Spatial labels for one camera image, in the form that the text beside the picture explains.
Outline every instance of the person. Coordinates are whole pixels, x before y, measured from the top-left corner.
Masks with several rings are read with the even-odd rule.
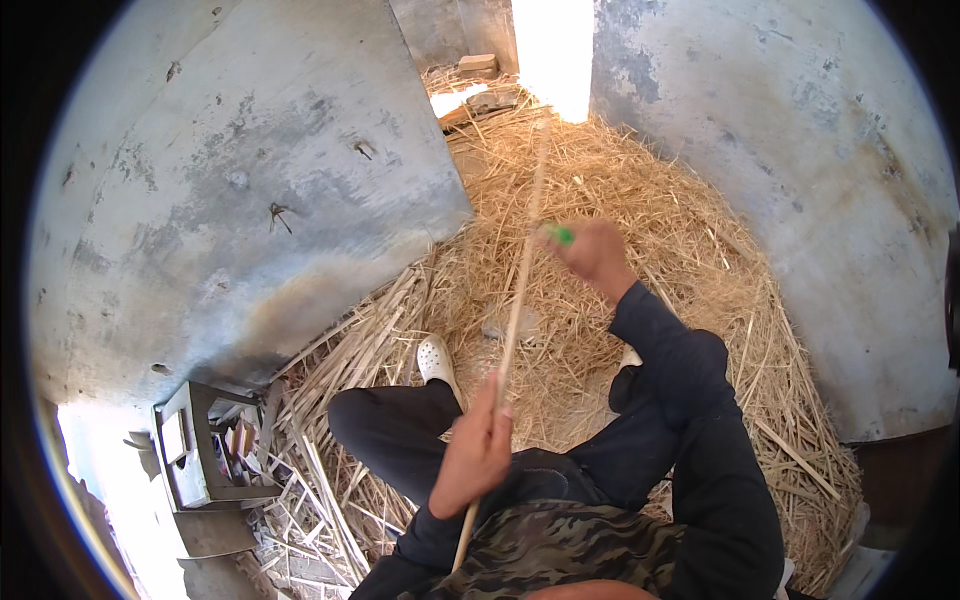
[[[496,374],[464,415],[437,336],[418,348],[425,385],[338,394],[334,437],[420,506],[351,598],[768,600],[777,591],[780,523],[726,379],[723,341],[688,329],[643,286],[613,223],[570,228],[572,244],[547,245],[615,307],[610,332],[636,351],[611,384],[619,416],[566,454],[511,454],[512,413],[495,406]],[[445,444],[438,436],[451,425]],[[641,515],[671,468],[675,522]],[[478,497],[466,559],[451,573]]]

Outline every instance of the white shoe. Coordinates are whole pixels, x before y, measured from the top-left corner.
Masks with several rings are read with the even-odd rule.
[[[617,368],[619,372],[624,367],[639,367],[643,364],[643,359],[640,358],[640,355],[636,353],[634,347],[629,344],[623,345],[623,358],[620,359],[620,367]]]
[[[457,398],[460,408],[464,408],[463,396],[460,395],[460,388],[457,387],[457,381],[453,378],[453,366],[450,364],[450,353],[446,351],[446,344],[436,333],[423,338],[417,347],[417,366],[420,367],[420,376],[423,377],[423,383],[430,379],[440,379],[446,382],[453,395]]]

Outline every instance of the gray plaster wall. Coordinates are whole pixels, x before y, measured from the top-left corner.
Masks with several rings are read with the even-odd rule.
[[[591,105],[712,181],[767,251],[843,442],[950,422],[948,152],[857,0],[595,0]]]
[[[518,73],[511,0],[391,0],[417,68],[496,54],[500,68]]]
[[[265,382],[470,214],[386,0],[133,3],[35,206],[37,391],[136,414]]]

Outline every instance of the green object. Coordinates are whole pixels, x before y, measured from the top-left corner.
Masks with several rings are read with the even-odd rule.
[[[552,223],[548,226],[550,227],[550,237],[553,239],[553,241],[565,248],[573,244],[573,240],[576,239],[576,236],[573,235],[573,231],[571,231],[569,228]]]

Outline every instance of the camouflage vest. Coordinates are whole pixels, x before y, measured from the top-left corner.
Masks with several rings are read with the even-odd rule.
[[[519,598],[590,579],[615,579],[662,596],[684,526],[613,506],[538,500],[497,513],[467,558],[423,598]],[[410,592],[399,600],[414,600]]]

